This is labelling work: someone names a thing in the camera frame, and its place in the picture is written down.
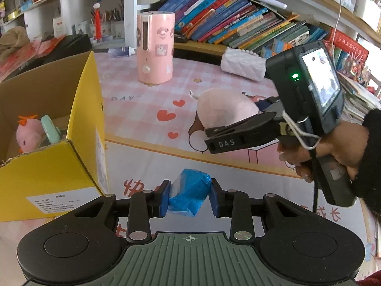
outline hanging ornament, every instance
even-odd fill
[[[97,40],[97,42],[101,42],[102,41],[102,26],[100,25],[100,14],[99,14],[100,4],[95,3],[93,7],[95,11],[95,15],[94,15],[95,39]]]

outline display screen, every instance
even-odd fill
[[[340,91],[340,83],[336,76],[336,71],[332,68],[330,60],[323,48],[319,48],[302,56],[307,66],[308,73],[315,85],[318,100],[323,112],[327,110],[330,101]]]

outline white knob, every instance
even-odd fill
[[[149,72],[151,72],[151,68],[149,66],[143,66],[143,73],[148,74]]]

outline red heart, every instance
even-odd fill
[[[160,110],[156,114],[157,120],[160,122],[167,122],[169,120],[175,119],[176,114],[175,113],[168,113],[167,110]]]
[[[178,107],[182,107],[182,106],[185,105],[185,101],[184,101],[184,100],[173,101],[172,103],[173,103],[173,105],[176,105],[176,106],[178,106]]]
[[[179,136],[179,134],[177,132],[173,133],[173,132],[168,132],[168,137],[173,140],[173,139],[176,139],[177,137]]]

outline purple book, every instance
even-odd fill
[[[198,0],[190,0],[181,10],[176,12],[175,15],[175,26],[178,24],[181,19],[184,17],[184,13],[188,8],[190,8],[193,4],[195,4]]]

